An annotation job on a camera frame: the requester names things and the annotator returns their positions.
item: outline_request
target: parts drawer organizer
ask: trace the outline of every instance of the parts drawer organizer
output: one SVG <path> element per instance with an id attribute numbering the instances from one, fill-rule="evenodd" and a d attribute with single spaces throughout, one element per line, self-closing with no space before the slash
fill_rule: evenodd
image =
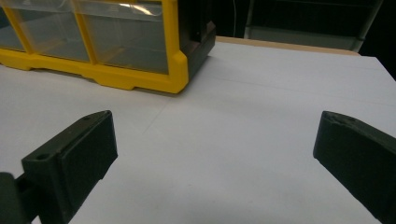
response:
<path id="1" fill-rule="evenodd" d="M 215 44 L 209 0 L 0 0 L 0 63 L 177 93 Z"/>

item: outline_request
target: thin cable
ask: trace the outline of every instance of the thin cable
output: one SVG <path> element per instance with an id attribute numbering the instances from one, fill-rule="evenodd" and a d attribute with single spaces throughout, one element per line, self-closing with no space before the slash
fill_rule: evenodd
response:
<path id="1" fill-rule="evenodd" d="M 236 34 L 236 5 L 235 0 L 233 0 L 233 37 Z"/>

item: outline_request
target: yellow storage bin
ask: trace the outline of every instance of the yellow storage bin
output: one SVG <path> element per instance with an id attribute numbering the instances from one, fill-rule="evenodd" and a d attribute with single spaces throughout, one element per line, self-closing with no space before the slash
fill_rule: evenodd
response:
<path id="1" fill-rule="evenodd" d="M 216 36 L 207 16 L 191 16 L 207 14 L 200 0 L 0 0 L 0 7 L 11 30 L 0 36 L 3 65 L 125 90 L 181 91 Z M 16 47 L 3 44 L 9 39 Z"/>

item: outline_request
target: clear plastic panel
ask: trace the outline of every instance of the clear plastic panel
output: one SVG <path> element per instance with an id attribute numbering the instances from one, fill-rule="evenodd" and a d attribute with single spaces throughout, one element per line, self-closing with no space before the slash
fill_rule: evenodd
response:
<path id="1" fill-rule="evenodd" d="M 99 63 L 168 74 L 161 4 L 79 1 Z"/>
<path id="2" fill-rule="evenodd" d="M 21 7 L 22 0 L 8 1 L 18 3 L 14 5 L 14 13 L 18 15 L 20 27 L 35 53 L 77 61 L 89 60 L 69 1 L 24 0 L 37 4 L 29 9 Z"/>
<path id="3" fill-rule="evenodd" d="M 22 44 L 17 38 L 8 18 L 0 7 L 0 49 L 15 49 L 23 51 Z"/>

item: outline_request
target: white tabletop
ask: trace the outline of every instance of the white tabletop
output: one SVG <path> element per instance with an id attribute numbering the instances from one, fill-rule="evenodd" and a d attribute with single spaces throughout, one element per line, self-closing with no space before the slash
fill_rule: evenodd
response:
<path id="1" fill-rule="evenodd" d="M 71 223 L 379 223 L 312 156 L 323 110 L 396 136 L 375 58 L 217 43 L 179 95 L 0 65 L 0 171 L 106 109 L 119 157 Z"/>

